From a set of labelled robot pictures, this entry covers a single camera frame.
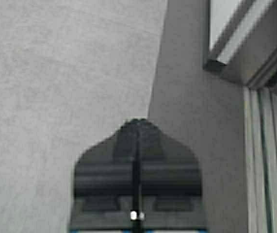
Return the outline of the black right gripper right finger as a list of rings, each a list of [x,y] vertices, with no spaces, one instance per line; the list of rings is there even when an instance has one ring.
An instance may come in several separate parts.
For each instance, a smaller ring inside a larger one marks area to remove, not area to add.
[[[144,227],[162,231],[205,230],[202,177],[196,155],[152,122],[139,122]]]

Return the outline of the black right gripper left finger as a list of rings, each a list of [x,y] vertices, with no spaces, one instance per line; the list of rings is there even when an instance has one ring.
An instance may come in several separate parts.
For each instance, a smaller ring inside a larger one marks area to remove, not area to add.
[[[90,147],[75,164],[69,232],[134,232],[138,119]]]

